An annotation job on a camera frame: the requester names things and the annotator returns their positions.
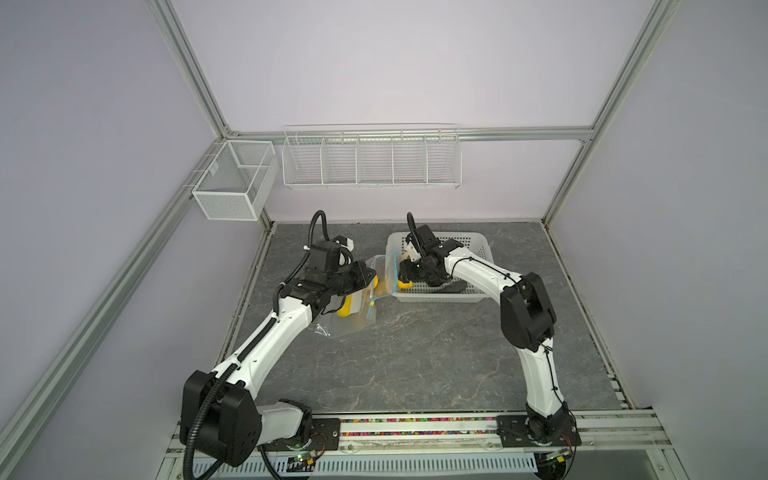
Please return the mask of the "clear zip top bag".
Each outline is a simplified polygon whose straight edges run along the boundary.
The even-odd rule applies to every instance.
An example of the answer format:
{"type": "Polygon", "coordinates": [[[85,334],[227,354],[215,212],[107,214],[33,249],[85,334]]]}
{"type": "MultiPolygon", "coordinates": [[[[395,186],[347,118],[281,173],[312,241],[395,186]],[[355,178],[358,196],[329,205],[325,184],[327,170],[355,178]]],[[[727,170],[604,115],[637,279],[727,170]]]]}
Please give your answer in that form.
{"type": "Polygon", "coordinates": [[[369,258],[366,265],[375,270],[374,280],[360,292],[349,296],[338,311],[320,315],[309,330],[325,338],[339,338],[373,325],[377,318],[377,304],[397,290],[396,260],[395,253],[369,258]]]}

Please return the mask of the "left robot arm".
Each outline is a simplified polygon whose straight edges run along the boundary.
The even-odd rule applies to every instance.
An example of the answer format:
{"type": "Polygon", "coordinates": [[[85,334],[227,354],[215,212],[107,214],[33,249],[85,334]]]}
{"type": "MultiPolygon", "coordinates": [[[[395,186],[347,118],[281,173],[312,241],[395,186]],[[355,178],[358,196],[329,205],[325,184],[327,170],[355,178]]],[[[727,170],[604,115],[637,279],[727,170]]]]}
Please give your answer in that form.
{"type": "Polygon", "coordinates": [[[180,441],[182,476],[196,478],[198,452],[214,462],[202,473],[211,478],[224,464],[239,466],[253,451],[285,441],[309,447],[315,432],[312,410],[296,401],[259,405],[259,391],[295,338],[317,318],[360,312],[376,283],[376,272],[353,256],[354,242],[331,237],[324,211],[309,223],[303,257],[276,287],[264,321],[211,371],[197,370],[183,387],[180,441]]]}

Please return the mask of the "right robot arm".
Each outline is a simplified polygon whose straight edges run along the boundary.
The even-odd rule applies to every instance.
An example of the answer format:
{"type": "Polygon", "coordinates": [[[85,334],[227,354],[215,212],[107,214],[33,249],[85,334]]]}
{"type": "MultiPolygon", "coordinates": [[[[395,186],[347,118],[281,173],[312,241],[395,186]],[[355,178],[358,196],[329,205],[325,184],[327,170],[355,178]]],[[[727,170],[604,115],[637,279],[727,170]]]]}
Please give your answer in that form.
{"type": "Polygon", "coordinates": [[[557,315],[542,278],[497,266],[453,238],[440,240],[429,226],[418,226],[412,213],[406,220],[407,257],[399,263],[398,280],[438,287],[459,279],[495,300],[501,332],[518,353],[526,385],[527,420],[521,435],[541,446],[560,440],[571,448],[579,446],[577,422],[557,379],[557,315]]]}

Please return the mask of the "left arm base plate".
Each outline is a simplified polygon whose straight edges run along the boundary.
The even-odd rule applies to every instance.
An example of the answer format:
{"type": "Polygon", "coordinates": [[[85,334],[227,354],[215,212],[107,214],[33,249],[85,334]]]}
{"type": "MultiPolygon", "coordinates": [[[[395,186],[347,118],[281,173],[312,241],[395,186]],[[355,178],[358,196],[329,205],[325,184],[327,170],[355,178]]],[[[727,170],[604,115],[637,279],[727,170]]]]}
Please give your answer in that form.
{"type": "Polygon", "coordinates": [[[269,452],[336,451],[341,439],[341,419],[338,417],[313,418],[311,425],[303,425],[292,438],[283,438],[266,443],[269,452]]]}

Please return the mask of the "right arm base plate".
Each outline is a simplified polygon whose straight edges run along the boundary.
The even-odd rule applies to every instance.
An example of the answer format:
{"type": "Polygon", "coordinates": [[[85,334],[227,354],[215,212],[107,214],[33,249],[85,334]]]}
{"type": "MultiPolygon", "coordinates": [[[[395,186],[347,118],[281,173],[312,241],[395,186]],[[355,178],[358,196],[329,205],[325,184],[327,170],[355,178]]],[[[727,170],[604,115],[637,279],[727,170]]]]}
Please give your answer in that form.
{"type": "Polygon", "coordinates": [[[574,418],[562,411],[549,417],[537,413],[499,415],[496,418],[496,432],[505,448],[582,445],[574,418]]]}

